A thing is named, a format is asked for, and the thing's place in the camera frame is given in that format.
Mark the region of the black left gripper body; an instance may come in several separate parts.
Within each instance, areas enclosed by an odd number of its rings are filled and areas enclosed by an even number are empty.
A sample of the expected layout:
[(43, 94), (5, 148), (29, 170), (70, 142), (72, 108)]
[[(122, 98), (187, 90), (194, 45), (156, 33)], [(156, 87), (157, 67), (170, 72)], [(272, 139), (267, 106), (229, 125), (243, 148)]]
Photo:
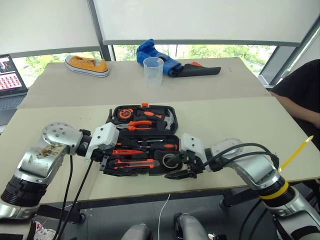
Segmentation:
[(107, 149), (107, 150), (101, 150), (99, 148), (94, 149), (90, 156), (90, 164), (97, 162), (105, 165), (111, 155), (112, 155), (112, 149)]

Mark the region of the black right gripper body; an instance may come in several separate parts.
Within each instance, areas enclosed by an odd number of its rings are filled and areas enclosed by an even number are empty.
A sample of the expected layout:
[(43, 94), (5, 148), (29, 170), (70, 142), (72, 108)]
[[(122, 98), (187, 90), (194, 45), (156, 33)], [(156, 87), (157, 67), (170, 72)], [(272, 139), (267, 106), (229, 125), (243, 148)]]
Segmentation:
[(186, 165), (186, 169), (183, 170), (183, 178), (196, 179), (198, 174), (202, 174), (204, 171), (201, 159), (191, 150), (184, 153), (183, 163)]

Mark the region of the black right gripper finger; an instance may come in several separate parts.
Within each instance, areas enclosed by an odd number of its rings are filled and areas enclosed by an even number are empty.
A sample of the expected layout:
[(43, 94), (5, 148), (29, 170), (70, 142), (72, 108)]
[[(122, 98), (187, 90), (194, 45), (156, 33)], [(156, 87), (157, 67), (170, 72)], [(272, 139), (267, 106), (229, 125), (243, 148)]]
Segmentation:
[(183, 162), (183, 154), (182, 153), (168, 153), (165, 155), (165, 163), (182, 163)]
[(171, 179), (171, 180), (181, 180), (181, 179), (189, 178), (190, 174), (187, 169), (174, 170), (174, 171), (171, 171), (171, 172), (168, 172), (167, 174), (165, 174), (164, 177), (166, 179)]

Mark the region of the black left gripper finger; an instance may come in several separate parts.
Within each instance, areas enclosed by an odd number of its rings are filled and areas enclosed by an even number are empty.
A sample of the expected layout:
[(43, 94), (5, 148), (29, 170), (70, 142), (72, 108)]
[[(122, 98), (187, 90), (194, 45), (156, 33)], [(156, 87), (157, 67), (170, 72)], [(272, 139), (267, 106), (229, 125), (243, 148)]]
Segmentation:
[(105, 155), (102, 158), (102, 161), (100, 162), (100, 168), (99, 170), (103, 173), (109, 173), (110, 172), (110, 166), (109, 166), (110, 157), (108, 155)]

